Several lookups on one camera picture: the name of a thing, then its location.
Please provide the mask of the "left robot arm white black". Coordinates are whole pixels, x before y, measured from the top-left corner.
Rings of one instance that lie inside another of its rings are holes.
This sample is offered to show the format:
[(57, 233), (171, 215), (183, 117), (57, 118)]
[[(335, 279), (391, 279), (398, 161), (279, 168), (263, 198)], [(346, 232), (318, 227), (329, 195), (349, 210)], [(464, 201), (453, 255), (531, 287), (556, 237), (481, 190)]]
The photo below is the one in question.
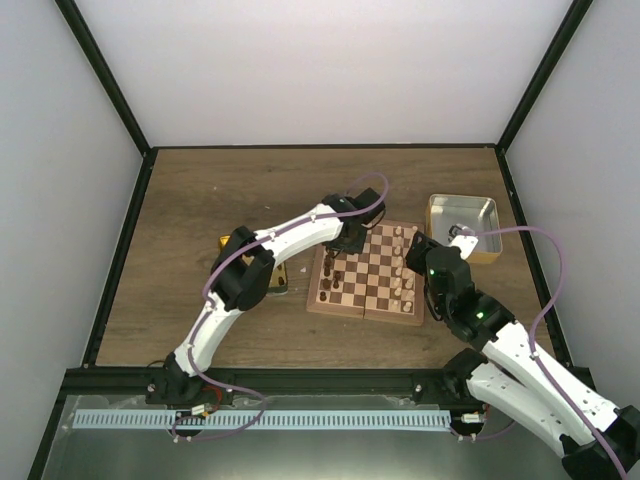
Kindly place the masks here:
[(266, 296), (272, 274), (289, 258), (316, 245), (360, 253), (367, 226), (385, 209), (387, 193), (368, 188), (355, 197), (331, 194), (308, 212), (275, 227), (236, 228), (203, 287), (204, 305), (185, 340), (166, 357), (155, 381), (165, 401), (196, 402), (203, 375), (223, 338), (245, 312)]

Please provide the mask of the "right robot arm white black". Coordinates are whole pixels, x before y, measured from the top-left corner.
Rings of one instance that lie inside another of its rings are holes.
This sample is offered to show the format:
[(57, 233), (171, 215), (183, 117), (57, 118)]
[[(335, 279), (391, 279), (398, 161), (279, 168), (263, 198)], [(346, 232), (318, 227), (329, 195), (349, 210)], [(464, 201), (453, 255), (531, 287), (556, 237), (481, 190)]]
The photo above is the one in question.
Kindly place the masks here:
[(624, 479), (639, 460), (639, 411), (619, 407), (535, 341), (498, 300), (476, 288), (467, 261), (478, 234), (447, 245), (414, 234), (406, 266), (425, 281), (425, 303), (467, 349), (447, 365), (447, 396), (497, 408), (543, 441), (573, 479)]

